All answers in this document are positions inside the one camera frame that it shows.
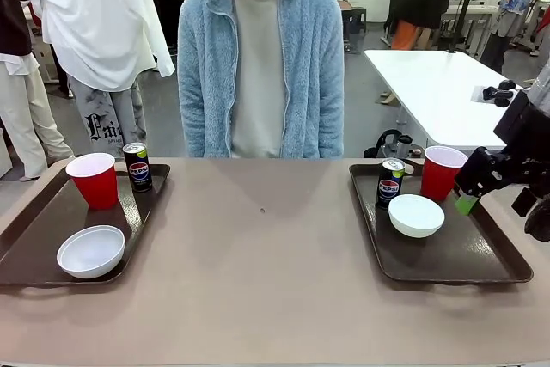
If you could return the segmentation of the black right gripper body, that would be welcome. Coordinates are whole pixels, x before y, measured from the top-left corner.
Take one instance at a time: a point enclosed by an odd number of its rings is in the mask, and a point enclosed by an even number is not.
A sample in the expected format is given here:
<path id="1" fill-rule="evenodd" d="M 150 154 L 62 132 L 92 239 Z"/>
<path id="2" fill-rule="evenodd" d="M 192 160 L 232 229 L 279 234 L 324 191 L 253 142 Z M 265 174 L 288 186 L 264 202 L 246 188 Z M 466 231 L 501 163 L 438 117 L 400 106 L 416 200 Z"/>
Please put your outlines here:
<path id="1" fill-rule="evenodd" d="M 508 150 L 491 152 L 477 148 L 461 167 L 455 183 L 463 194 L 482 198 L 510 185 L 532 185 L 534 175 L 525 157 Z"/>

